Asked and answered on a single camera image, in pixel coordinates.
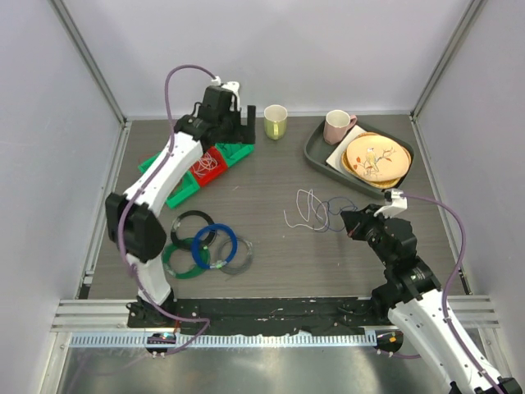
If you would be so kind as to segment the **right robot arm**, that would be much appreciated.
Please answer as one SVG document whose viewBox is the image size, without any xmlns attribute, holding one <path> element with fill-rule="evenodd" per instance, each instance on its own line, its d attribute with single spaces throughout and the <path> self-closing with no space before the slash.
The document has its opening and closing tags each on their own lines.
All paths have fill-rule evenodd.
<svg viewBox="0 0 525 394">
<path fill-rule="evenodd" d="M 386 283 L 372 291 L 370 312 L 394 324 L 413 345 L 445 393 L 520 393 L 479 351 L 444 299 L 441 284 L 418 256 L 409 221 L 386 218 L 370 204 L 340 216 L 348 236 L 364 241 L 385 267 Z"/>
</svg>

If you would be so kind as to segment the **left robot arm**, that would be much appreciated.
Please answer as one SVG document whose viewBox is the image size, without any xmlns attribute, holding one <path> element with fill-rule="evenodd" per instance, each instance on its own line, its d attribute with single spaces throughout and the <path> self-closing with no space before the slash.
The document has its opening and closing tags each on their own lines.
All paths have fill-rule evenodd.
<svg viewBox="0 0 525 394">
<path fill-rule="evenodd" d="M 180 117 L 170 138 L 148 170 L 123 193 L 105 201 L 107 230 L 125 266 L 135 277 L 139 298 L 149 305 L 147 319 L 164 328 L 174 319 L 167 302 L 173 290 L 162 267 L 167 234 L 159 215 L 184 174 L 216 144 L 254 144 L 256 107 L 241 114 L 240 83 L 209 85 L 192 113 Z"/>
</svg>

